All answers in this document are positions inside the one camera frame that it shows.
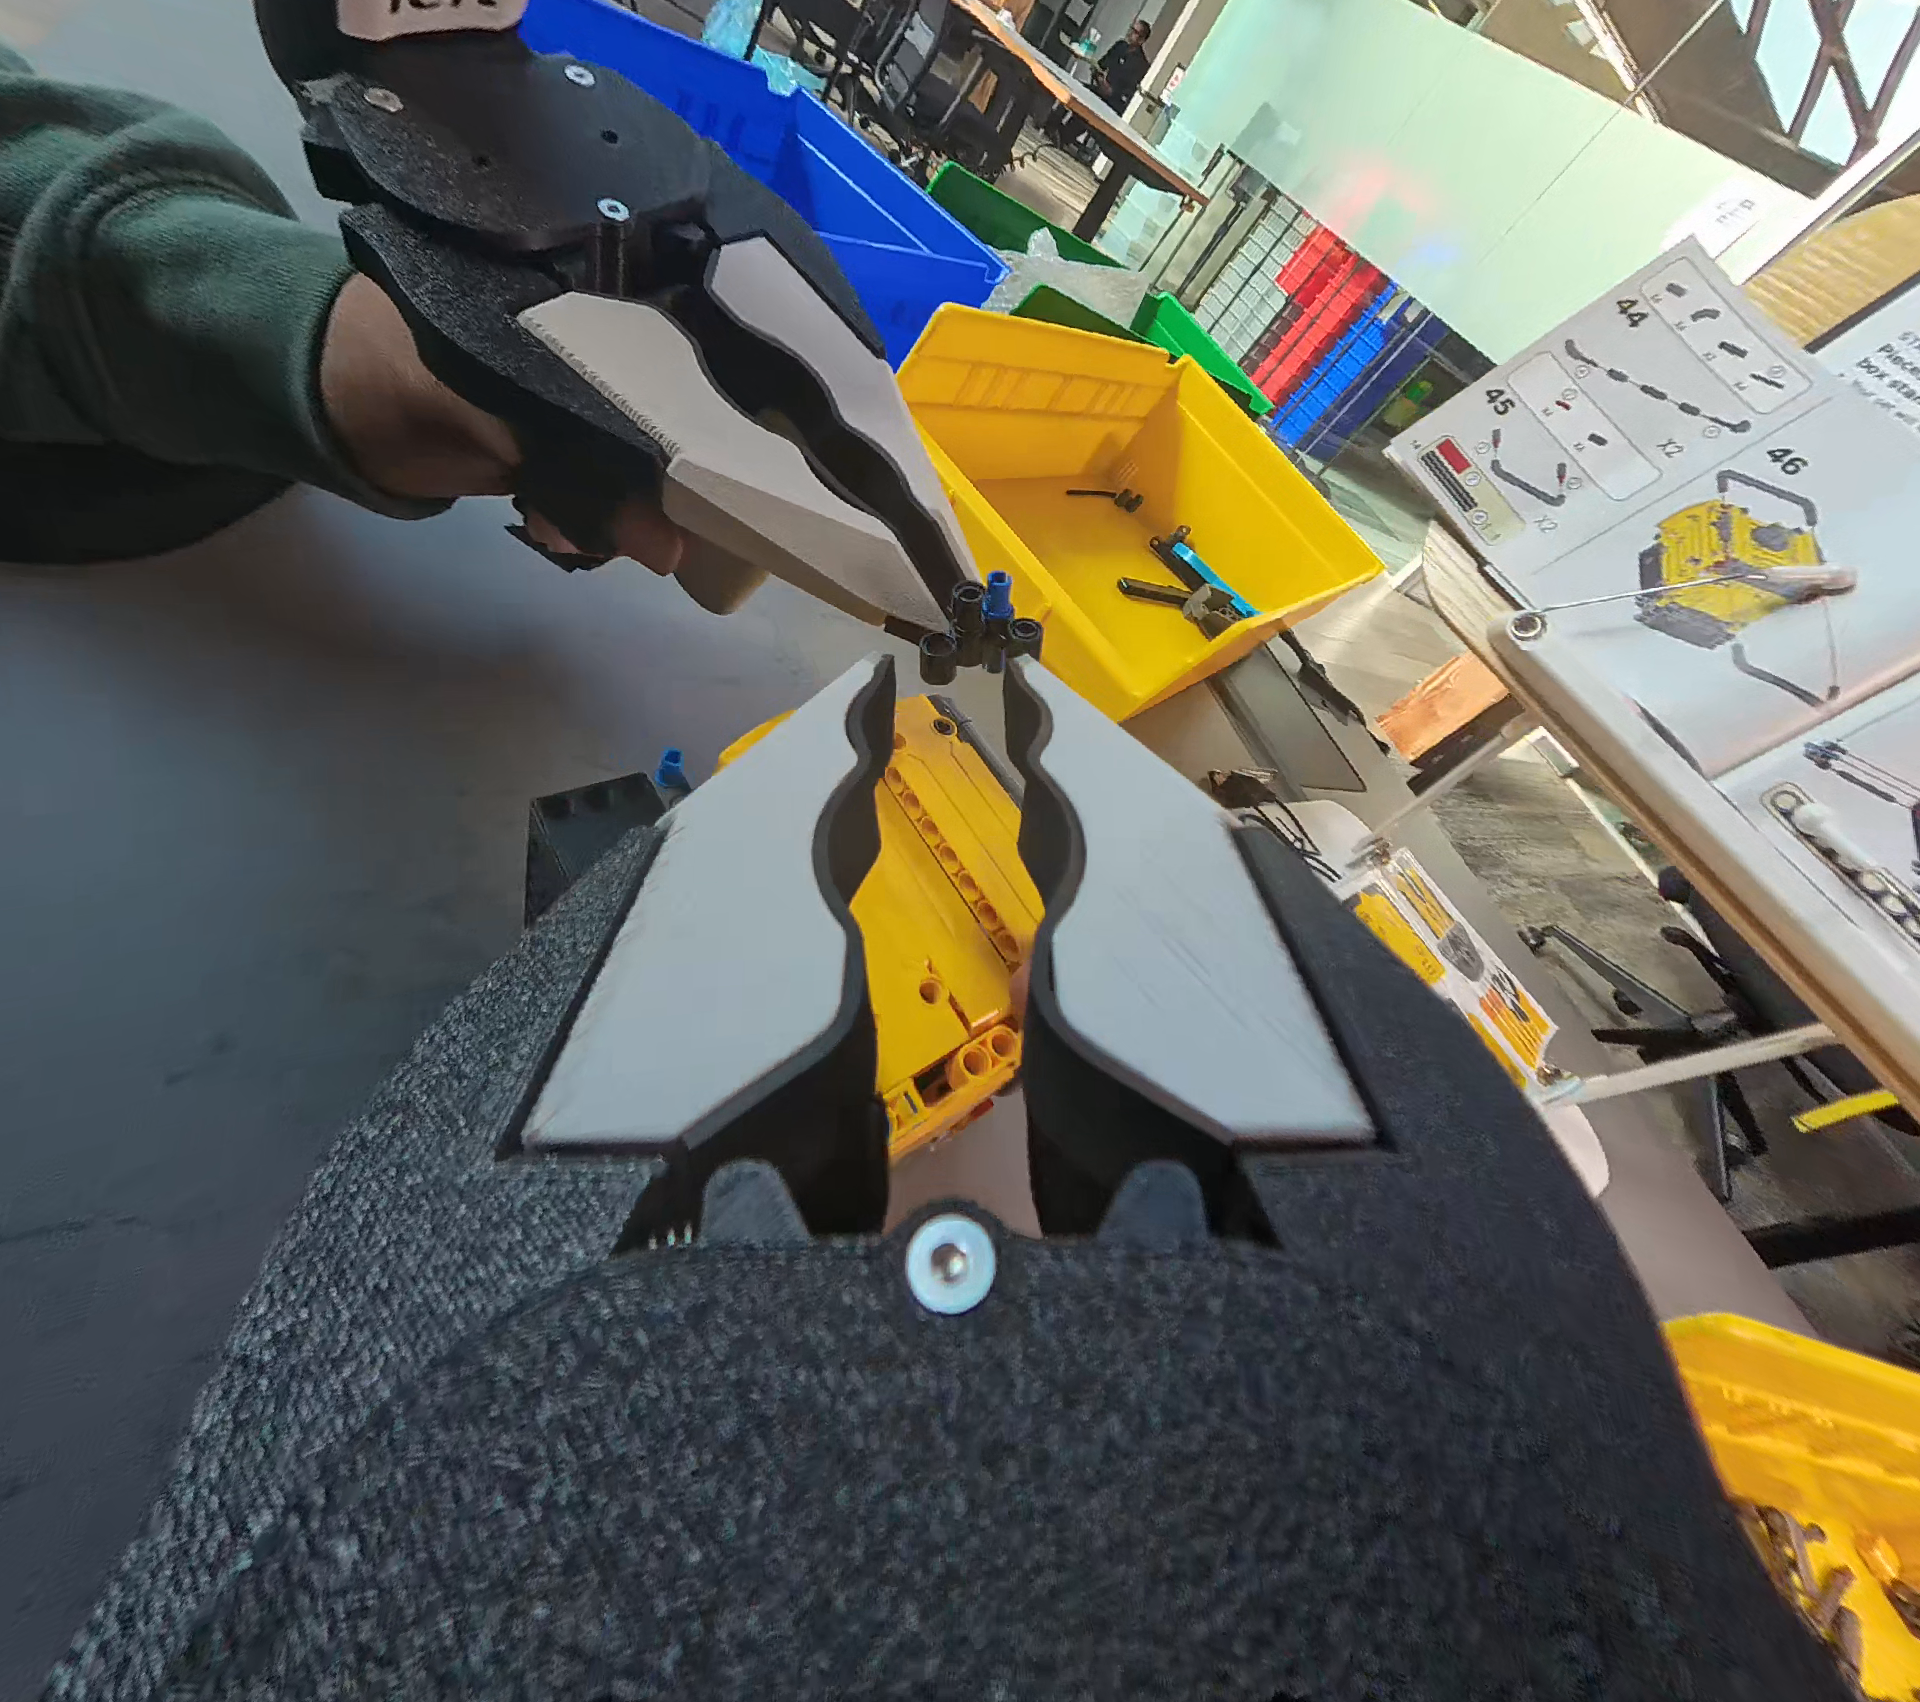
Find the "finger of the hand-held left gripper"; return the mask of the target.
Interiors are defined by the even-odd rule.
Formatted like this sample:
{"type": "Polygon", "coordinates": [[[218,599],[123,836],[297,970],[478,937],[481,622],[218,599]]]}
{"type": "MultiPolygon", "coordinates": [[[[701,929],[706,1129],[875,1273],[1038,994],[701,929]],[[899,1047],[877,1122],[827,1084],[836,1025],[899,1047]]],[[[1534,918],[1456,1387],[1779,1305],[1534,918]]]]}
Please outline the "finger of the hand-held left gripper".
{"type": "Polygon", "coordinates": [[[875,525],[913,572],[917,599],[978,580],[943,481],[895,370],[773,244],[743,236],[709,255],[703,355],[762,433],[795,445],[819,487],[875,525]]]}
{"type": "Polygon", "coordinates": [[[769,426],[659,306],[566,293],[518,325],[661,450],[661,511],[691,537],[864,622],[947,624],[950,496],[904,402],[828,415],[831,467],[791,395],[769,426]]]}

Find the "yellow lego vehicle model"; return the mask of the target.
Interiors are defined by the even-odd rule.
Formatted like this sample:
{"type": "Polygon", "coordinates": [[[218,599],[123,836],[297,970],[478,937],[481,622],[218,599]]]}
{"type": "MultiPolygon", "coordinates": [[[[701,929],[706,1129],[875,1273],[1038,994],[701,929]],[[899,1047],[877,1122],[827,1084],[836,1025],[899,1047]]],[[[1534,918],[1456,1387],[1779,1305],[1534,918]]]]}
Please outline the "yellow lego vehicle model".
{"type": "MultiPolygon", "coordinates": [[[[864,1213],[884,1206],[893,1162],[941,1139],[1008,1091],[1020,1066],[1012,977],[1034,947],[1042,916],[1020,863],[1017,802],[997,776],[994,755],[957,729],[950,709],[899,688],[895,752],[875,802],[877,857],[853,899],[853,921],[861,929],[875,1007],[875,1094],[884,1122],[857,1129],[842,1120],[828,1129],[812,1120],[801,1136],[780,1139],[771,1117],[761,1116],[747,1131],[696,1151],[526,1151],[517,1133],[563,1031],[559,1018],[517,1120],[517,1148],[581,1159],[659,1157],[683,1175],[754,1157],[773,1162],[805,1206],[831,1210],[831,1227],[853,1229],[864,1213]]],[[[617,880],[613,922],[647,844],[675,806],[632,836],[635,863],[617,880]]],[[[610,931],[613,925],[599,931],[588,965],[603,950],[610,931]]]]}

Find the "black lego connector assembly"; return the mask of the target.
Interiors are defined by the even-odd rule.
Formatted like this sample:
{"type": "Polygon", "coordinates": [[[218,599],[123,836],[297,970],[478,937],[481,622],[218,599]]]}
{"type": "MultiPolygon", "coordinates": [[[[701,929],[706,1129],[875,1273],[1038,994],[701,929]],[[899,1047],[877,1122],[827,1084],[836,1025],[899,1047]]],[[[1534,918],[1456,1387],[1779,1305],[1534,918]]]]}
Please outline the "black lego connector assembly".
{"type": "Polygon", "coordinates": [[[1042,658],[1045,624],[1015,611],[1015,577],[991,569],[986,580],[961,580],[950,591],[947,624],[919,641],[924,685],[953,685],[957,674],[1000,674],[1012,658],[1042,658]]]}

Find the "person's left forearm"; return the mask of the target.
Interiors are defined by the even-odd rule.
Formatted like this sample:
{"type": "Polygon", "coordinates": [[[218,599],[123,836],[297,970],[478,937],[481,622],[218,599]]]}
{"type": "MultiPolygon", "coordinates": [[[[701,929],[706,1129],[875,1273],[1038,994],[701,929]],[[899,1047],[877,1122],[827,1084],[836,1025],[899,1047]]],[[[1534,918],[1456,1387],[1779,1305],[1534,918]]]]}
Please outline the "person's left forearm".
{"type": "Polygon", "coordinates": [[[210,537],[288,487],[389,517],[318,399],[337,236],[182,107],[4,48],[4,558],[210,537]]]}

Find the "lego sticker sheet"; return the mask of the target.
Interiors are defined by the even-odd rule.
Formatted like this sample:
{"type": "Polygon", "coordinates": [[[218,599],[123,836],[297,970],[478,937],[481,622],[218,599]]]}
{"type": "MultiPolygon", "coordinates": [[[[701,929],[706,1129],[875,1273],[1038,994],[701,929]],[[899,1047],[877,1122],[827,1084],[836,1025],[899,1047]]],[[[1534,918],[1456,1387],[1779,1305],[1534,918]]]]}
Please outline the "lego sticker sheet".
{"type": "Polygon", "coordinates": [[[1397,848],[1348,874],[1334,894],[1473,1028],[1522,1091],[1543,1087],[1559,1022],[1419,857],[1397,848]]]}

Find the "light blue lego piece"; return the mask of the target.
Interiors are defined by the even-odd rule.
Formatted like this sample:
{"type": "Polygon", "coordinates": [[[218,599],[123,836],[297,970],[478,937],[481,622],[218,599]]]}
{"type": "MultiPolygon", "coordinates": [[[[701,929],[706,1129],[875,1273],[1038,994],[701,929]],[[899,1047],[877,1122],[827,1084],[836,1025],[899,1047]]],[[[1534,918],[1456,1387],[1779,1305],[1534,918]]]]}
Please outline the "light blue lego piece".
{"type": "Polygon", "coordinates": [[[1178,525],[1172,535],[1150,537],[1152,552],[1192,588],[1209,588],[1218,596],[1215,607],[1224,607],[1235,618],[1256,617],[1256,604],[1241,593],[1224,574],[1205,562],[1194,548],[1189,525],[1178,525]]]}

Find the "blue plastic bin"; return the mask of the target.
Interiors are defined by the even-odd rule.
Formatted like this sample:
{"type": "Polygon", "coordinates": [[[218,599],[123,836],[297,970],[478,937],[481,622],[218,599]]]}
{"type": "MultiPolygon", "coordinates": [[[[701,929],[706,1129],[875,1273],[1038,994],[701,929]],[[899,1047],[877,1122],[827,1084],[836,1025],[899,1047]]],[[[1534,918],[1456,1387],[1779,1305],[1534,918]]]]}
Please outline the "blue plastic bin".
{"type": "Polygon", "coordinates": [[[535,52],[629,80],[758,180],[780,177],[794,97],[751,62],[610,0],[526,0],[518,34],[535,52]]]}
{"type": "Polygon", "coordinates": [[[784,96],[780,192],[828,244],[893,366],[950,304],[986,306],[1011,269],[895,162],[809,92],[784,96]]]}

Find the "yellow plastic bin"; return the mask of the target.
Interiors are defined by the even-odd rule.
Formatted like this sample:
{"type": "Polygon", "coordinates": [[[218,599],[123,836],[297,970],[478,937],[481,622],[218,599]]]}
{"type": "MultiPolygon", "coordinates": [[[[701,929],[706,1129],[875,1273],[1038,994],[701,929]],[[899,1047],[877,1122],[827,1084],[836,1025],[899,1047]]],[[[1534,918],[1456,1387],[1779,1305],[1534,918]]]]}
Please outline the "yellow plastic bin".
{"type": "Polygon", "coordinates": [[[1205,683],[1382,574],[1382,558],[1192,359],[1091,332],[943,306],[899,392],[982,569],[1011,569],[1042,659],[1126,721],[1205,683]],[[1067,487],[1137,487],[1123,515],[1067,487]],[[1192,541],[1256,617],[1198,588],[1198,618],[1116,577],[1181,584],[1150,537],[1192,541]]]}

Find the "green plastic bin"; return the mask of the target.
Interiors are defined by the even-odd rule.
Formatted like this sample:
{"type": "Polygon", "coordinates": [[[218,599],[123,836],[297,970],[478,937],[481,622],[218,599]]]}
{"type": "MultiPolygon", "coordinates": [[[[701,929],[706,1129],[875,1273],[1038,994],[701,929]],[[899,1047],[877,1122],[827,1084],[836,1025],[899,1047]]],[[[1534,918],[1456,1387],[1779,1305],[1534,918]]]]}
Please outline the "green plastic bin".
{"type": "Polygon", "coordinates": [[[1067,289],[1042,281],[1015,300],[1012,315],[1109,340],[1155,345],[1172,359],[1192,359],[1197,366],[1201,366],[1224,389],[1224,395],[1230,395],[1235,406],[1259,425],[1264,425],[1277,410],[1277,402],[1259,392],[1259,385],[1245,374],[1245,370],[1241,370],[1226,347],[1218,345],[1174,296],[1146,293],[1142,296],[1133,318],[1120,324],[1101,315],[1094,306],[1085,304],[1067,289]]]}
{"type": "Polygon", "coordinates": [[[973,239],[1004,255],[1056,255],[1074,263],[1126,271],[1127,263],[1105,255],[1069,226],[1053,223],[1041,210],[1012,200],[967,163],[950,158],[924,182],[928,196],[973,239]]]}

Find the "clear plastic bag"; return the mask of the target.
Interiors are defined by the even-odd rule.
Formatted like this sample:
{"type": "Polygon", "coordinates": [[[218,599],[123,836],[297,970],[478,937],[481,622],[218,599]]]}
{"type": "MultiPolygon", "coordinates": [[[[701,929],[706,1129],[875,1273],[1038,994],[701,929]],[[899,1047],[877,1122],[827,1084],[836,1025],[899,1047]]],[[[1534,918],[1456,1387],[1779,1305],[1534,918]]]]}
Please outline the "clear plastic bag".
{"type": "Polygon", "coordinates": [[[1109,258],[1067,255],[1049,226],[1028,239],[1026,248],[997,248],[1004,277],[986,297],[997,315],[1028,321],[1063,321],[1091,329],[1133,329],[1142,300],[1152,293],[1150,280],[1109,258]]]}

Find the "black curved tool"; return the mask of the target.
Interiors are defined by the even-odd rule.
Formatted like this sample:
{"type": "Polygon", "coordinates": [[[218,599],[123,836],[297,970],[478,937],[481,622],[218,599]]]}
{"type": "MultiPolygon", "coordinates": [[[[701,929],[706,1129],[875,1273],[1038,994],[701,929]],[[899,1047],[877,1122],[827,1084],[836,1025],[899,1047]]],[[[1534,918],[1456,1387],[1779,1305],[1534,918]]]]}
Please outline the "black curved tool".
{"type": "Polygon", "coordinates": [[[1309,646],[1294,635],[1294,629],[1285,628],[1277,635],[1277,643],[1282,643],[1293,659],[1294,659],[1294,683],[1303,691],[1305,698],[1318,700],[1326,711],[1336,714],[1345,722],[1366,729],[1366,711],[1334,683],[1327,669],[1309,652],[1309,646]]]}

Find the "long wooden desk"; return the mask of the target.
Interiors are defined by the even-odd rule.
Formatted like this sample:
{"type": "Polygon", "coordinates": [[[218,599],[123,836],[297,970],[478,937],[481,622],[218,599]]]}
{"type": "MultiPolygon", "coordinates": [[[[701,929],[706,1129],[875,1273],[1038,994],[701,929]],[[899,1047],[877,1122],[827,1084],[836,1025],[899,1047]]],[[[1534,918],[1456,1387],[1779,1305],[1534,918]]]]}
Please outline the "long wooden desk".
{"type": "Polygon", "coordinates": [[[978,60],[979,48],[1015,62],[1017,80],[1026,91],[1026,103],[1017,118],[1020,133],[1028,132],[1045,112],[1064,112],[1104,149],[1109,169],[1098,176],[1091,196],[1085,202],[1069,226],[1085,240],[1091,244],[1101,236],[1130,186],[1160,192],[1172,196],[1181,210],[1207,206],[1207,195],[1189,180],[1160,147],[1150,145],[1133,122],[1109,110],[1087,81],[1079,81],[1063,65],[1049,60],[1008,19],[1001,19],[989,0],[953,0],[947,43],[947,54],[938,60],[938,74],[943,80],[982,69],[978,60]]]}

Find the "stack of blue bins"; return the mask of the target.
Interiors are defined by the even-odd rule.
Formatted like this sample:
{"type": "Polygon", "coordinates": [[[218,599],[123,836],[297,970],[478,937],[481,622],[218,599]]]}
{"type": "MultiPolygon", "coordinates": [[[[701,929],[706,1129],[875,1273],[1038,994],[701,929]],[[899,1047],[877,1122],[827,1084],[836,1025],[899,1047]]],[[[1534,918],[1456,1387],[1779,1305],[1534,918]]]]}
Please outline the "stack of blue bins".
{"type": "Polygon", "coordinates": [[[1451,324],[1405,288],[1379,288],[1277,395],[1268,436],[1299,459],[1330,465],[1451,336],[1451,324]]]}

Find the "white book stand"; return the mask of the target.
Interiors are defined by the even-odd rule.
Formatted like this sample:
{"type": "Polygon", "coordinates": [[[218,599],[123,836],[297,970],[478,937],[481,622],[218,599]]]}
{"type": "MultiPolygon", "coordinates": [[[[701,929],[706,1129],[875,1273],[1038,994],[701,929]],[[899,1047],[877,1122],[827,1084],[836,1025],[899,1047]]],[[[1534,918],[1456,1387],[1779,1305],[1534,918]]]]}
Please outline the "white book stand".
{"type": "MultiPolygon", "coordinates": [[[[1835,1036],[1918,1113],[1918,895],[1891,869],[1865,863],[1859,842],[1789,783],[1774,783],[1761,809],[1733,802],[1643,709],[1571,658],[1554,611],[1508,602],[1451,530],[1429,530],[1425,572],[1444,622],[1521,700],[1511,726],[1536,722],[1567,743],[1578,765],[1674,851],[1674,865],[1818,1018],[1818,1031],[1737,1048],[1733,1057],[1754,1059],[1774,1047],[1800,1048],[1816,1036],[1835,1036]]],[[[1256,825],[1256,839],[1303,851],[1309,870],[1334,894],[1348,874],[1399,851],[1395,833],[1500,752],[1504,743],[1507,726],[1375,829],[1336,802],[1277,802],[1241,815],[1256,825]]],[[[1703,1066],[1724,1059],[1677,1057],[1656,1066],[1640,1091],[1626,1087],[1626,1068],[1587,1077],[1544,1068],[1543,1087],[1522,1096],[1560,1136],[1571,1136],[1563,1113],[1672,1091],[1703,1066]]]]}

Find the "yellow divided parts bin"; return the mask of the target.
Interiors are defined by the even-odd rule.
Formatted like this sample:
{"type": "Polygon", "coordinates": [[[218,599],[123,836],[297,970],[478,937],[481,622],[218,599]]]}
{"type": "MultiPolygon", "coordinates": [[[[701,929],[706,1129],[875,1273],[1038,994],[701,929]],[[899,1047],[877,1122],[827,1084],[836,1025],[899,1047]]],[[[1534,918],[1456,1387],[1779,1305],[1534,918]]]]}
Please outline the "yellow divided parts bin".
{"type": "Polygon", "coordinates": [[[1869,1699],[1914,1699],[1918,1373],[1737,1312],[1662,1331],[1725,1497],[1827,1531],[1822,1568],[1857,1572],[1869,1699]]]}

